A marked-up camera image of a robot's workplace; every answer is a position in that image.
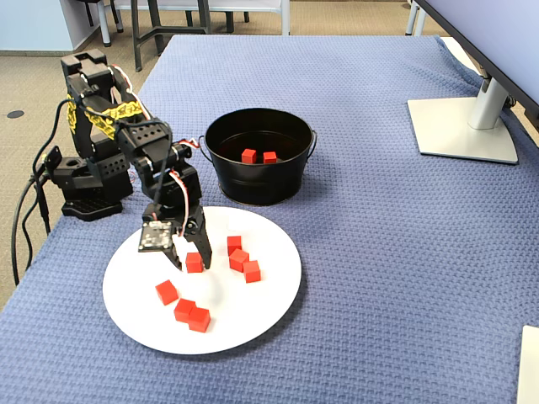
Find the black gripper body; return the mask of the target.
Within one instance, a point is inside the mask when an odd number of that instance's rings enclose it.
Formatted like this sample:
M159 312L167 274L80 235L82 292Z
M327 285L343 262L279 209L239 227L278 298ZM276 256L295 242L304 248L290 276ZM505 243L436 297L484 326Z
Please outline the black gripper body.
M187 165L184 168L169 169L142 182L142 190L152 202L142 214L144 221L173 221L176 232L184 234L187 220L196 208L200 208L200 182L196 170Z

